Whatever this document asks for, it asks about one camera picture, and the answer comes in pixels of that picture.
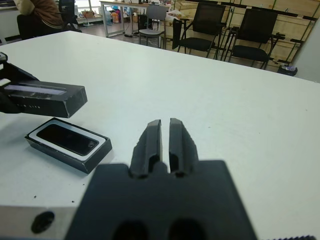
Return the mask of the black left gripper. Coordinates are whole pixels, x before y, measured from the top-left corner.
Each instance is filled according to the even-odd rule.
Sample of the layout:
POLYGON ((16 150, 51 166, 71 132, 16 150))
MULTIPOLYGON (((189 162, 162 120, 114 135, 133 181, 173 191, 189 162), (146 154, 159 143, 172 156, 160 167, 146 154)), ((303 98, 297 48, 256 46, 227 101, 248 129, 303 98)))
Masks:
MULTIPOLYGON (((39 81, 32 74, 24 71, 23 69, 8 63, 8 56, 0 53, 0 87, 4 87, 11 82, 21 81, 39 81)), ((1 92, 0 93, 0 112, 5 114, 19 114, 20 108, 12 102, 9 97, 1 92)))

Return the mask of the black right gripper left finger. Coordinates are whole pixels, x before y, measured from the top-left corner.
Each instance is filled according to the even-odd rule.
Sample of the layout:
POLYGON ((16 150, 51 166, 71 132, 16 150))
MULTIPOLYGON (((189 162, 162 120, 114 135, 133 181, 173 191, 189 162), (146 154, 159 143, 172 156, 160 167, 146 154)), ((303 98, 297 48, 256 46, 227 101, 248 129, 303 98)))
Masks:
POLYGON ((146 178, 153 172, 156 163, 162 161, 161 120, 149 122, 133 149, 129 167, 130 175, 136 179, 146 178))

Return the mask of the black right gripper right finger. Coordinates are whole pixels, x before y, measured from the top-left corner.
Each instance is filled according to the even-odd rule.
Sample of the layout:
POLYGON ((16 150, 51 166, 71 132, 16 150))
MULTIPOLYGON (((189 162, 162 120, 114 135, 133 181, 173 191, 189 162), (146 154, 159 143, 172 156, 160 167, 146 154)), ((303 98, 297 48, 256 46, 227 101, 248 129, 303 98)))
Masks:
POLYGON ((171 118, 169 123, 170 173, 177 177, 190 175, 197 162, 199 162, 199 156, 194 140, 181 120, 171 118))

